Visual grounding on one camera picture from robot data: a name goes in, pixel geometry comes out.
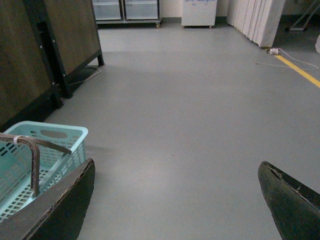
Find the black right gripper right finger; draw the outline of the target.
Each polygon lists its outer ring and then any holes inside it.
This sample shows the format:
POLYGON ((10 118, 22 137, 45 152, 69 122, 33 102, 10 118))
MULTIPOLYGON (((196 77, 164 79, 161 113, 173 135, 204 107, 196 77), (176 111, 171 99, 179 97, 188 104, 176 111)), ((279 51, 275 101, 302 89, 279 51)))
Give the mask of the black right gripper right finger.
POLYGON ((320 194, 267 161, 258 168, 263 198, 283 240, 320 238, 320 194))

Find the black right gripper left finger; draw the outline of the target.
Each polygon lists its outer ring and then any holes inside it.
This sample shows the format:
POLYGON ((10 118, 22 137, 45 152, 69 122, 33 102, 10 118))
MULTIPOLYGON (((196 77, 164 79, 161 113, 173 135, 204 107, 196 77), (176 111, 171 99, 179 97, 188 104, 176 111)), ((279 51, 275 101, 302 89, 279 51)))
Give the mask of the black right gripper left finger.
POLYGON ((76 240, 91 202, 95 162, 89 158, 0 224, 2 240, 76 240))

